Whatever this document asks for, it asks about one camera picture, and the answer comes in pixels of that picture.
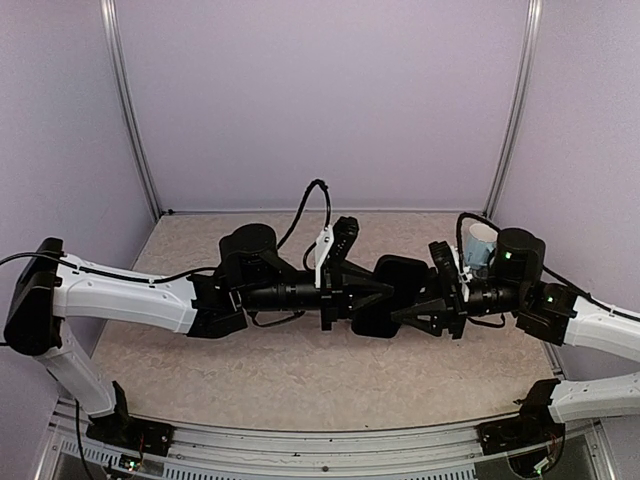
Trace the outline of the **black phone case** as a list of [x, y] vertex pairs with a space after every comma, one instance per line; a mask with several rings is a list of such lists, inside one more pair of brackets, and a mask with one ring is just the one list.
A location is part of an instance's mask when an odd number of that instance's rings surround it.
[[351, 321], [351, 331], [364, 337], [393, 338], [400, 324], [391, 319], [391, 314], [414, 304], [428, 270], [428, 264], [423, 260], [383, 255], [375, 265], [373, 280], [391, 286], [393, 292], [389, 297], [359, 310]]

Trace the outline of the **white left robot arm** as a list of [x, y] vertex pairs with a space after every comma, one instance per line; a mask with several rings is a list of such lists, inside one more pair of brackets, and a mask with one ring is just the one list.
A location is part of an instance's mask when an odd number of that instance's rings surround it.
[[220, 263], [173, 276], [94, 265], [63, 250], [58, 238], [23, 253], [4, 327], [5, 343], [36, 358], [78, 401], [92, 422], [121, 445], [140, 434], [126, 396], [108, 382], [63, 322], [103, 318], [218, 339], [246, 328], [249, 312], [317, 311], [321, 327], [349, 319], [392, 296], [387, 282], [348, 261], [359, 225], [342, 217], [315, 242], [315, 267], [298, 270], [279, 254], [272, 227], [250, 223], [219, 242]]

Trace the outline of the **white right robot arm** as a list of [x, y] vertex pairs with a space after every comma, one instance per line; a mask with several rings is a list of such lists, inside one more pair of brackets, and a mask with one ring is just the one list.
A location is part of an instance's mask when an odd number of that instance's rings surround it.
[[[520, 228], [498, 231], [488, 275], [467, 279], [469, 262], [445, 242], [429, 246], [438, 289], [411, 306], [392, 311], [392, 321], [438, 336], [458, 338], [471, 320], [509, 313], [524, 333], [557, 346], [588, 347], [632, 361], [639, 359], [639, 315], [596, 300], [560, 275], [542, 281], [545, 243]], [[589, 382], [536, 382], [512, 417], [511, 433], [535, 442], [550, 426], [597, 417], [636, 415], [639, 376], [627, 374]]]

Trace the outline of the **aluminium front rail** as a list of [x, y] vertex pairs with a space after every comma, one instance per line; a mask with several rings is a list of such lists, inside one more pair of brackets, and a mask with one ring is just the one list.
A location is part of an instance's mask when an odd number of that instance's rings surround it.
[[58, 400], [36, 479], [511, 479], [512, 463], [533, 452], [487, 455], [476, 421], [352, 431], [278, 431], [175, 422], [165, 456], [131, 451], [76, 433], [87, 427], [72, 400]]

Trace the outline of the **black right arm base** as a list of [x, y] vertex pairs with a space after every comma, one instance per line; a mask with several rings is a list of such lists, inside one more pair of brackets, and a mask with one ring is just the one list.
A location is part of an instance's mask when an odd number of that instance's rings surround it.
[[492, 455], [563, 437], [566, 426], [554, 420], [549, 407], [558, 379], [539, 380], [519, 403], [516, 415], [475, 427], [484, 455]]

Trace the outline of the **aluminium right corner post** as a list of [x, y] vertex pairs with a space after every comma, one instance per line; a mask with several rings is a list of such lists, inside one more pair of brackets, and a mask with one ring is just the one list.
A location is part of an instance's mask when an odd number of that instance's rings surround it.
[[535, 62], [543, 5], [544, 2], [542, 0], [530, 0], [527, 3], [520, 59], [506, 130], [500, 147], [498, 164], [483, 209], [483, 214], [488, 219], [493, 219], [498, 210], [499, 201], [506, 186], [508, 171], [512, 163]]

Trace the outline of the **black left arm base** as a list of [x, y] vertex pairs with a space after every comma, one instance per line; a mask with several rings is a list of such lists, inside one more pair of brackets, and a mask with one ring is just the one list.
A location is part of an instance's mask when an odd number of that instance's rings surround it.
[[117, 381], [113, 381], [112, 385], [115, 393], [114, 410], [108, 415], [90, 416], [87, 437], [142, 454], [166, 457], [175, 427], [168, 423], [131, 416], [123, 388]]

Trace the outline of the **aluminium corner post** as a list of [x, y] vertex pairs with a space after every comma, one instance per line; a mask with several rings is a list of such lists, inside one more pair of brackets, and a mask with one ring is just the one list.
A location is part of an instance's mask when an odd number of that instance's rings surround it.
[[114, 0], [101, 0], [100, 10], [107, 48], [115, 77], [117, 97], [132, 151], [134, 165], [141, 183], [143, 196], [149, 213], [153, 221], [157, 223], [163, 215], [163, 210], [159, 194], [152, 177], [150, 165], [147, 160], [135, 112], [126, 69], [124, 49], [119, 30], [117, 3]]
[[527, 3], [520, 59], [506, 130], [500, 147], [498, 164], [483, 209], [483, 214], [488, 219], [493, 219], [498, 210], [499, 201], [506, 186], [508, 171], [512, 163], [535, 62], [543, 5], [544, 2], [542, 0], [530, 0]]

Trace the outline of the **light blue ceramic mug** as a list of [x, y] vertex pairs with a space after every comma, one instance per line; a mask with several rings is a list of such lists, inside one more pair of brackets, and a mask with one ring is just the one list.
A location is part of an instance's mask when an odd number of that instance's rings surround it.
[[486, 267], [497, 239], [498, 232], [494, 228], [479, 222], [470, 225], [463, 249], [465, 264], [472, 269]]

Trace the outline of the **aluminium left corner post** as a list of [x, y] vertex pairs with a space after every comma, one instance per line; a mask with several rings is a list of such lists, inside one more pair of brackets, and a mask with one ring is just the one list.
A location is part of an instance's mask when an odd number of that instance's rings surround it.
[[132, 151], [134, 165], [141, 183], [143, 196], [149, 213], [153, 221], [157, 223], [163, 215], [163, 210], [159, 194], [152, 177], [150, 165], [147, 160], [135, 112], [126, 69], [124, 49], [119, 30], [117, 3], [114, 0], [101, 0], [100, 10], [107, 48], [115, 77], [117, 97]]

